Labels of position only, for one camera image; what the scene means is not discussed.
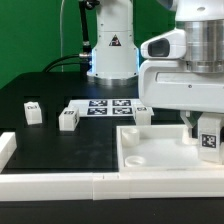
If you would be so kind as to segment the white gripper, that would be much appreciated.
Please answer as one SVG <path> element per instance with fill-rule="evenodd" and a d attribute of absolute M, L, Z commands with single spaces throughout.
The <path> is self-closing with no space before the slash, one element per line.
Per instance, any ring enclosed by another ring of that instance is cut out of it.
<path fill-rule="evenodd" d="M 192 138 L 198 137 L 201 112 L 224 113 L 224 73 L 189 72 L 181 60 L 146 60 L 138 85 L 146 107 L 187 110 L 180 117 Z"/>

